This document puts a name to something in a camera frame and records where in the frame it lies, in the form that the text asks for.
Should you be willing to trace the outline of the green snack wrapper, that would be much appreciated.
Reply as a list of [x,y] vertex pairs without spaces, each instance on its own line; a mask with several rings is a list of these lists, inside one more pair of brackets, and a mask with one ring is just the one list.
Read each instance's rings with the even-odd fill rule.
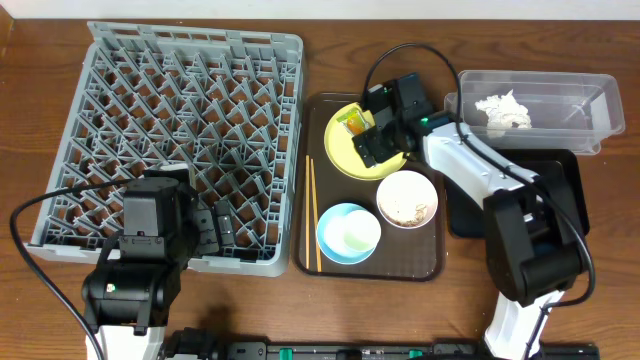
[[365,119],[358,107],[353,107],[337,118],[337,121],[352,136],[358,136],[371,128],[371,124]]

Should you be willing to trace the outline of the pink bowl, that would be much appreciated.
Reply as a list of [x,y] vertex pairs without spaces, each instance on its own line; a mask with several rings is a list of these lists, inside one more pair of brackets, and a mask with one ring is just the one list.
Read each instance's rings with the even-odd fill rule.
[[376,205],[391,225],[401,229],[417,229],[435,217],[439,198],[435,185],[425,175],[400,170],[380,182],[376,191]]

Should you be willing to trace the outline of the wooden chopstick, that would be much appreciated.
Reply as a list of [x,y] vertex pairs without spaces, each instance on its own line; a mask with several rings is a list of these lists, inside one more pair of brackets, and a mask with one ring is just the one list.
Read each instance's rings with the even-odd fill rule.
[[314,238],[316,245],[316,268],[317,272],[322,272],[322,252],[319,245],[318,238],[318,204],[317,204],[317,187],[316,187],[316,176],[315,176],[315,164],[314,159],[310,159],[310,176],[311,176],[311,198],[312,198],[312,210],[313,210],[313,225],[314,225]]
[[305,156],[305,263],[310,269],[310,157]]

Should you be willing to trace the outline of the white tissue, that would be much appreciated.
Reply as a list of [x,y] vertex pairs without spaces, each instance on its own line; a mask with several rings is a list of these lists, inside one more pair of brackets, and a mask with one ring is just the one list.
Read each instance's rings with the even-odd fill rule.
[[492,95],[477,101],[475,107],[487,115],[489,129],[530,129],[532,127],[528,109],[517,102],[512,90],[505,95]]

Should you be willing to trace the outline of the light blue bowl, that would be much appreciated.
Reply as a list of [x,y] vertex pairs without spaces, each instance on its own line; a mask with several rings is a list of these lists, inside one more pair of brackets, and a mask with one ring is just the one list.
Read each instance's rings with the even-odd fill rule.
[[345,246],[344,217],[354,210],[366,209],[354,203],[340,203],[325,211],[318,222],[321,252],[331,261],[341,265],[355,265],[363,262],[373,254],[377,247],[367,252],[355,252]]

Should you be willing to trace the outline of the white cup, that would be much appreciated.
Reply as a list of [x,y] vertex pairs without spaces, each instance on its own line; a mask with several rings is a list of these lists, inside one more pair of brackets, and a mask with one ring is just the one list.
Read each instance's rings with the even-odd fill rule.
[[378,219],[369,211],[354,210],[344,217],[344,243],[355,252],[373,250],[381,238]]

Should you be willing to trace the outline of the rice food scraps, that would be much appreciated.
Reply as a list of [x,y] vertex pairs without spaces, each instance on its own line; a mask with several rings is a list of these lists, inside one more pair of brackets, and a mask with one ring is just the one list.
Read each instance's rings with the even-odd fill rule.
[[382,215],[401,228],[422,226],[435,213],[433,204],[412,199],[386,199],[379,201],[378,205]]

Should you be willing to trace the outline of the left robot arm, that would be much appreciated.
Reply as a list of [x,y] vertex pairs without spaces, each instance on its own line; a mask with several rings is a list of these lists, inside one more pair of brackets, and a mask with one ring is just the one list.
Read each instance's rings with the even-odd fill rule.
[[165,334],[181,274],[198,255],[234,241],[227,202],[208,205],[186,169],[150,171],[123,194],[124,225],[104,241],[83,283],[86,341],[100,359],[216,359],[210,332]]

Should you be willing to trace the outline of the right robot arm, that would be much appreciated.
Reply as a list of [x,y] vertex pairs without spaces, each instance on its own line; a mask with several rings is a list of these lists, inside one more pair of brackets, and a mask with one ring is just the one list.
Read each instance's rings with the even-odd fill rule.
[[415,73],[366,85],[359,106],[375,122],[354,140],[366,166],[420,153],[481,208],[487,266],[500,292],[484,343],[496,358],[537,355],[550,311],[581,304],[594,290],[563,297],[579,275],[595,276],[570,185],[501,156],[473,134],[459,111],[434,111]]

